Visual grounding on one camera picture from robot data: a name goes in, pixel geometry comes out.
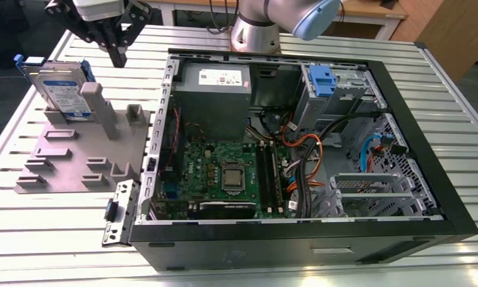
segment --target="blue hard drive label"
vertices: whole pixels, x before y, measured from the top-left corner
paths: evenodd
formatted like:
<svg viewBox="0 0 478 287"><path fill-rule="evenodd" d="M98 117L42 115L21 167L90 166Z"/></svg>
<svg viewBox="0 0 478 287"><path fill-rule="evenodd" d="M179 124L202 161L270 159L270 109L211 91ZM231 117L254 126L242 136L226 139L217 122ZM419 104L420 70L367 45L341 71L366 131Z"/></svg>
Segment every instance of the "blue hard drive label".
<svg viewBox="0 0 478 287"><path fill-rule="evenodd" d="M74 81L42 81L50 100L67 117L83 118L90 116L79 87Z"/></svg>

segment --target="blue cable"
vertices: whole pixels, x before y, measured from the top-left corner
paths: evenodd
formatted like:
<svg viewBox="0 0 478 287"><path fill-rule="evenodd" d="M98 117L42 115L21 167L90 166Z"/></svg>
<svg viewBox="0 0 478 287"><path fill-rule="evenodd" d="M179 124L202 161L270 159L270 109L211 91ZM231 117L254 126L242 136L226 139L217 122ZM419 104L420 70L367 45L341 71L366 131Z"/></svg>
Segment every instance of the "blue cable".
<svg viewBox="0 0 478 287"><path fill-rule="evenodd" d="M366 171L366 153L367 153L367 147L370 146L370 142L374 139L380 139L382 135L379 133L374 133L372 136L370 136L364 143L363 146L360 147L360 153L359 153L359 168L360 168L360 172Z"/></svg>

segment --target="ram slot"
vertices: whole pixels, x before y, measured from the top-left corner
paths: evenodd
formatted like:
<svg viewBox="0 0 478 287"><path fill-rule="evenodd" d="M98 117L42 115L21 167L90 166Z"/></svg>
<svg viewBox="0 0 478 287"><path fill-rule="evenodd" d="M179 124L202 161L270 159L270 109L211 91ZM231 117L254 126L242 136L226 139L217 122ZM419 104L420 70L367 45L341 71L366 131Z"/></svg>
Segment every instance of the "ram slot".
<svg viewBox="0 0 478 287"><path fill-rule="evenodd" d="M259 193L261 193L261 207L262 210L266 210L270 207L270 197L269 197L269 184L266 181L266 164L263 159L263 146L258 145L255 150L257 157L257 180L259 184Z"/></svg>
<svg viewBox="0 0 478 287"><path fill-rule="evenodd" d="M273 154L271 154L271 161L273 161L273 175L274 175L274 181L275 181L275 188L274 188L274 207L279 207L281 205L281 178L279 178L279 167L278 167L278 154L277 154L277 147L274 146L274 144L270 145L271 146L271 150L273 150Z"/></svg>
<svg viewBox="0 0 478 287"><path fill-rule="evenodd" d="M275 208L278 206L277 179L274 177L273 150L270 146L263 147L263 163L265 163L265 178L267 181L266 192L269 196L269 207Z"/></svg>

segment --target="green motherboard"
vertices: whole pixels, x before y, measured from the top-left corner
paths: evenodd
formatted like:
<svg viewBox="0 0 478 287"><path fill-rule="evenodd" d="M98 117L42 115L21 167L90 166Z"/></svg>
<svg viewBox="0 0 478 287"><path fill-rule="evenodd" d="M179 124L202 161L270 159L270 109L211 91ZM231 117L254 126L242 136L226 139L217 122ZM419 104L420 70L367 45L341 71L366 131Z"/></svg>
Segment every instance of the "green motherboard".
<svg viewBox="0 0 478 287"><path fill-rule="evenodd" d="M255 218L283 218L279 175L271 182L275 193L270 195L270 207L266 207L266 195L262 194L258 171L258 151L263 149L255 143L206 143L187 142L183 149L182 179L178 184L165 184L166 201L163 210L167 219L187 219L187 208L193 202L225 201L255 204ZM274 150L275 161L286 158L286 149Z"/></svg>

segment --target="white label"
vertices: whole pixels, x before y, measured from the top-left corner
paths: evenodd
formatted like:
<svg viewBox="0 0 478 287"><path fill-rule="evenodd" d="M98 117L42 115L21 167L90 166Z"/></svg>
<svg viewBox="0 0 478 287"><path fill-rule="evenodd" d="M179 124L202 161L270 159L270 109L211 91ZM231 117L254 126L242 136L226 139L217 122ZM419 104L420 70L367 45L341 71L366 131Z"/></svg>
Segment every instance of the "white label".
<svg viewBox="0 0 478 287"><path fill-rule="evenodd" d="M79 88L73 81L43 81L45 90L50 100L57 105L59 111L69 117L89 117L90 108L86 101L79 96Z"/></svg>
<svg viewBox="0 0 478 287"><path fill-rule="evenodd" d="M295 132L297 126L294 125L294 123L291 121L289 121L286 123L286 126L289 127L290 130L293 130Z"/></svg>
<svg viewBox="0 0 478 287"><path fill-rule="evenodd" d="M237 70L199 70L198 84L213 86L241 86L242 76Z"/></svg>
<svg viewBox="0 0 478 287"><path fill-rule="evenodd" d="M290 210L297 210L297 201L289 201L289 209Z"/></svg>

